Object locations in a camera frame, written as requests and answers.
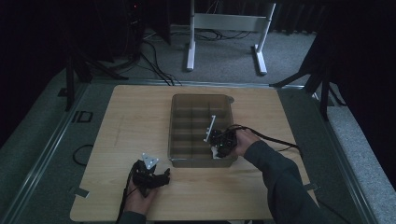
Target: dark sleeve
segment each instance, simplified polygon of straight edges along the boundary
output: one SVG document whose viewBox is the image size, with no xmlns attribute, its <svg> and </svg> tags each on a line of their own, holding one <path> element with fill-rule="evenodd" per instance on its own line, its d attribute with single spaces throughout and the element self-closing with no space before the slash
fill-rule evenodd
<svg viewBox="0 0 396 224">
<path fill-rule="evenodd" d="M 123 212 L 119 224 L 145 224 L 146 216 L 136 212 Z"/>
<path fill-rule="evenodd" d="M 262 171 L 268 188 L 268 206 L 274 221 L 282 223 L 328 223 L 306 192 L 296 163 L 263 141 L 253 143 L 245 159 Z"/>
</svg>

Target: table top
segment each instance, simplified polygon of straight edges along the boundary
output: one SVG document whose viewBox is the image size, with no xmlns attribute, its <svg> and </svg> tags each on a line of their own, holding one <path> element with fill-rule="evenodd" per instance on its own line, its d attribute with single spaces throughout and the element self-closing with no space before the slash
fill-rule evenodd
<svg viewBox="0 0 396 224">
<path fill-rule="evenodd" d="M 142 153 L 159 158 L 155 174 L 171 168 L 148 220 L 246 220 L 272 218 L 262 173 L 243 158 L 229 168 L 174 168 L 167 158 L 172 97 L 176 93 L 226 94 L 233 123 L 295 143 L 277 91 L 265 88 L 117 86 L 111 96 L 70 217 L 114 221 L 132 165 Z M 268 142 L 274 149 L 285 146 Z M 294 160 L 304 184 L 309 179 L 296 149 L 281 152 Z M 313 191 L 309 192 L 315 199 Z"/>
</svg>

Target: white metal frame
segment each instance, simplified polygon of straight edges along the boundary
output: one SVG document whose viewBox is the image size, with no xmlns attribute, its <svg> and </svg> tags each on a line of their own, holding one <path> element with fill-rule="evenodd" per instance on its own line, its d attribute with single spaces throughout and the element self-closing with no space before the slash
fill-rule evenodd
<svg viewBox="0 0 396 224">
<path fill-rule="evenodd" d="M 254 46 L 255 54 L 262 75 L 267 74 L 267 68 L 262 53 L 265 38 L 271 24 L 276 4 L 272 3 L 266 17 L 255 16 L 235 16 L 220 14 L 195 13 L 195 0 L 191 0 L 191 18 L 190 18 L 190 44 L 187 59 L 187 70 L 194 69 L 195 58 L 195 29 L 214 29 L 214 30 L 237 30 L 262 33 L 259 43 Z"/>
</svg>

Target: transparent storage box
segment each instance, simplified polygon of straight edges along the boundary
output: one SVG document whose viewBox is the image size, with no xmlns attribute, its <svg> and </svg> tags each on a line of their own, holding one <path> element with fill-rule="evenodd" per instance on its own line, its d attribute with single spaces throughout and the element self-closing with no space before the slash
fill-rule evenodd
<svg viewBox="0 0 396 224">
<path fill-rule="evenodd" d="M 205 142 L 212 116 L 212 129 L 224 132 L 233 124 L 232 97 L 223 94 L 176 94 L 172 98 L 168 157 L 174 167 L 229 167 L 237 157 L 213 159 Z"/>
</svg>

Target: hand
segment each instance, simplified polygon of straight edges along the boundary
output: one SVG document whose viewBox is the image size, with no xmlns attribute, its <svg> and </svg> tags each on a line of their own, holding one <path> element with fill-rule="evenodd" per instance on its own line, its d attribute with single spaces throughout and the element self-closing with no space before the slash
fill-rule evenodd
<svg viewBox="0 0 396 224">
<path fill-rule="evenodd" d="M 251 144 L 260 141 L 260 138 L 256 136 L 250 129 L 236 130 L 236 140 L 238 144 L 235 147 L 235 154 L 238 156 L 244 156 Z"/>
<path fill-rule="evenodd" d="M 151 189 L 148 197 L 143 197 L 139 189 L 131 180 L 128 188 L 128 193 L 132 192 L 125 201 L 124 211 L 132 211 L 146 216 L 148 214 L 149 208 L 154 201 L 155 196 L 158 193 L 158 188 Z"/>
</svg>

